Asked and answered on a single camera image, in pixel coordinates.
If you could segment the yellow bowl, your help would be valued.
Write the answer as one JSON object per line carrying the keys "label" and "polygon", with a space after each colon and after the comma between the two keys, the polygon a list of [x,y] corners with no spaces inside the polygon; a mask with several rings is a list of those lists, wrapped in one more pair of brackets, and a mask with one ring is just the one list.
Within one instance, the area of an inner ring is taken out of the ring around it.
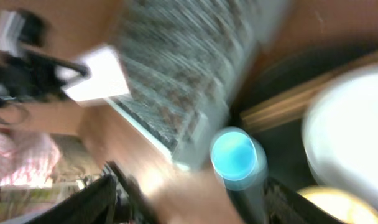
{"label": "yellow bowl", "polygon": [[325,186],[306,187],[302,197],[344,223],[378,224],[378,211],[357,196]]}

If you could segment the grey plate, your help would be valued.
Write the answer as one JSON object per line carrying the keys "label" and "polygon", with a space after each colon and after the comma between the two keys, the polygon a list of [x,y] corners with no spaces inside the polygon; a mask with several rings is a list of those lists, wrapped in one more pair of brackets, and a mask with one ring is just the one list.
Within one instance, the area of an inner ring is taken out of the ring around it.
{"label": "grey plate", "polygon": [[313,178],[345,190],[378,211],[378,65],[324,84],[302,123]]}

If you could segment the wooden chopstick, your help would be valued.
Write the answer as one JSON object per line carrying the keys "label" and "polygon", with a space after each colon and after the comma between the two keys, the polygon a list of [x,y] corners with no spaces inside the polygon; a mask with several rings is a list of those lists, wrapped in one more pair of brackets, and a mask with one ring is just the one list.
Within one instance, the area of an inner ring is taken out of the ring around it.
{"label": "wooden chopstick", "polygon": [[243,126],[250,133],[265,131],[300,119],[309,101],[284,100],[270,105],[258,105],[240,114]]}
{"label": "wooden chopstick", "polygon": [[325,72],[318,77],[309,80],[305,83],[297,85],[269,100],[265,103],[253,106],[252,108],[243,111],[241,118],[243,120],[249,119],[263,119],[271,114],[278,113],[279,110],[285,107],[292,106],[295,103],[305,103],[326,83],[333,78],[344,74],[348,71],[370,65],[378,62],[378,50],[369,53],[361,58],[357,58],[347,64],[337,67],[333,70]]}

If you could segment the blue cup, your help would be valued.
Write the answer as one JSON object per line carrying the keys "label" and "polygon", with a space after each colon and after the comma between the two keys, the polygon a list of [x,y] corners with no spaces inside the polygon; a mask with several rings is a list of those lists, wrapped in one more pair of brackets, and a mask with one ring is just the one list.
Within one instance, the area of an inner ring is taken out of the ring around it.
{"label": "blue cup", "polygon": [[224,128],[211,142],[210,159],[243,222],[268,223],[264,202],[268,165],[259,142],[240,128]]}

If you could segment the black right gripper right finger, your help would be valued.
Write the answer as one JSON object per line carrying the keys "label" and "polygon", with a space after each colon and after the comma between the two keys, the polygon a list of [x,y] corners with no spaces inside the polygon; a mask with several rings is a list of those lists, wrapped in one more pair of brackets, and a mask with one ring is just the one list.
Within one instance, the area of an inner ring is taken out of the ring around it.
{"label": "black right gripper right finger", "polygon": [[265,182],[265,205],[271,223],[342,224],[272,177]]}

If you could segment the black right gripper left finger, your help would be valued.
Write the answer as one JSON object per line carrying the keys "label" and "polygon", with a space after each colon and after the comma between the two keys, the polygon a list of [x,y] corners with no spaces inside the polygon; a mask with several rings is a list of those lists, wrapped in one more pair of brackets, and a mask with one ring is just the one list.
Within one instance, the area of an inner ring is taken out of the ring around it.
{"label": "black right gripper left finger", "polygon": [[103,176],[28,224],[112,224],[116,204],[116,181]]}

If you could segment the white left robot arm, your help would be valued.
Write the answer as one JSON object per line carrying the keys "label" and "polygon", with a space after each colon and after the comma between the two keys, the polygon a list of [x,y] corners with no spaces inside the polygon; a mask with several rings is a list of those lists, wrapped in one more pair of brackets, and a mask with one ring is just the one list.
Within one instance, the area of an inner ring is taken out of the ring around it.
{"label": "white left robot arm", "polygon": [[46,21],[25,9],[0,13],[0,223],[112,223],[113,165],[80,189],[51,184],[61,157],[51,133],[81,109],[128,95],[115,49],[101,45],[75,61],[39,52]]}

